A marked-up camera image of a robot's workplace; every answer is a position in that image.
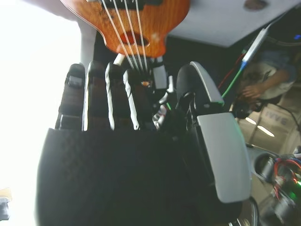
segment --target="ukulele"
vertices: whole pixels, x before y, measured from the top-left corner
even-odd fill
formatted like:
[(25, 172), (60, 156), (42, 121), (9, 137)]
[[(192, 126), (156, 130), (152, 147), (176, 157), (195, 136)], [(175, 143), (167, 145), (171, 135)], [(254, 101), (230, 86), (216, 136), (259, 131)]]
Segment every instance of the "ukulele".
[(160, 57), (165, 38), (188, 14), (190, 0), (61, 0), (74, 14), (95, 27), (111, 51)]

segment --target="string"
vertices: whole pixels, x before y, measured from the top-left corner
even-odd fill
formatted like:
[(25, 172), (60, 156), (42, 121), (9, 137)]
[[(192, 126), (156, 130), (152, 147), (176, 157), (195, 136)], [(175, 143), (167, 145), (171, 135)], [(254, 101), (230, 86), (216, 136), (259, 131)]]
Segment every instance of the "string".
[(103, 2), (103, 6), (104, 6), (104, 8), (105, 8), (105, 11), (107, 12), (108, 17), (109, 17), (109, 19), (110, 19), (110, 22), (111, 22), (111, 24), (112, 24), (112, 26), (113, 26), (113, 28), (114, 28), (114, 31), (115, 31), (115, 33), (117, 34), (117, 37), (118, 37), (119, 42), (120, 42), (120, 44), (121, 44), (121, 46), (122, 46), (122, 48), (123, 48), (123, 51), (125, 52), (125, 54), (126, 54), (126, 56), (127, 56), (127, 60), (128, 60), (128, 62), (129, 62), (129, 64), (131, 65), (131, 67), (134, 69), (134, 66), (133, 66), (133, 64), (132, 64), (132, 62), (131, 62), (131, 60), (130, 60), (130, 57), (129, 57), (128, 53), (127, 53), (127, 50), (126, 50), (124, 44), (122, 43), (121, 37), (120, 37), (120, 35), (118, 34), (117, 28), (116, 28), (116, 26), (115, 26), (115, 24), (114, 24), (114, 22), (113, 22), (113, 20), (112, 20), (112, 18), (111, 18), (111, 16), (110, 16), (110, 13), (109, 13), (109, 11), (108, 11), (107, 5), (105, 4), (104, 0), (98, 0), (99, 3), (101, 3), (101, 1)]
[[(133, 26), (132, 26), (132, 22), (131, 22), (131, 17), (130, 17), (130, 15), (129, 15), (128, 8), (127, 8), (127, 0), (124, 0), (124, 4), (125, 4), (125, 6), (126, 6), (127, 17), (128, 17), (128, 21), (129, 21), (129, 23), (130, 23), (130, 27), (131, 27), (131, 31), (132, 31), (132, 36), (133, 36), (133, 38), (134, 38), (134, 43), (135, 43), (137, 55), (139, 55), (138, 45), (137, 45), (136, 37), (135, 37), (135, 34), (134, 34), (134, 30), (133, 30)], [(139, 60), (141, 69), (143, 70), (142, 61), (141, 61), (141, 59), (140, 59), (139, 56), (138, 56), (138, 60)]]
[(139, 71), (139, 66), (138, 66), (137, 61), (136, 61), (136, 59), (135, 59), (135, 57), (134, 57), (134, 53), (133, 53), (133, 50), (132, 50), (132, 47), (131, 47), (131, 43), (130, 43), (130, 41), (128, 40), (126, 30), (125, 30), (125, 28), (124, 28), (124, 26), (123, 26), (123, 23), (122, 23), (122, 20), (121, 20), (121, 17), (120, 17), (120, 14), (119, 14), (119, 11), (118, 11), (118, 8), (117, 8), (117, 5), (116, 5), (116, 1), (113, 0), (113, 3), (114, 3), (114, 6), (115, 6), (115, 9), (116, 9), (116, 13), (117, 13), (118, 19), (119, 19), (119, 21), (120, 21), (120, 25), (121, 25), (122, 31), (123, 31), (123, 33), (124, 33), (124, 35), (125, 35), (125, 37), (126, 37), (127, 44), (128, 44), (128, 46), (129, 46), (129, 48), (130, 48), (130, 50), (131, 50), (131, 55), (132, 55), (132, 57), (133, 57), (134, 64), (135, 64), (137, 70)]
[(142, 35), (142, 28), (141, 28), (141, 23), (140, 23), (140, 15), (139, 15), (139, 7), (138, 7), (138, 1), (136, 1), (136, 9), (137, 9), (137, 17), (138, 17), (138, 24), (139, 24), (139, 31), (140, 31), (140, 38), (141, 38), (141, 43), (142, 43), (142, 49), (143, 49), (143, 57), (144, 57), (144, 63), (145, 63), (145, 70), (147, 70), (147, 62), (146, 62), (146, 55), (145, 55), (145, 49), (144, 49), (144, 41), (143, 41), (143, 35)]

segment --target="black cable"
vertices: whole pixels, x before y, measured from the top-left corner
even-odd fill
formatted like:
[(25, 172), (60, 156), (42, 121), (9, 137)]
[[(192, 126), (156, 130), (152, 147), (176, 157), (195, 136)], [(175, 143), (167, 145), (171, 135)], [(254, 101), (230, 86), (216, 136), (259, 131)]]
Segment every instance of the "black cable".
[(291, 114), (291, 116), (293, 117), (293, 120), (294, 120), (295, 123), (296, 123), (297, 130), (298, 130), (299, 132), (301, 132), (300, 125), (298, 124), (298, 121), (297, 121), (296, 117), (294, 116), (294, 114), (293, 114), (290, 110), (288, 110), (287, 108), (285, 108), (285, 107), (283, 107), (283, 106), (280, 106), (280, 105), (276, 105), (276, 106), (279, 107), (279, 108), (281, 108), (281, 109), (283, 109), (283, 110), (285, 110), (285, 111), (287, 111), (287, 112), (289, 112), (289, 113)]

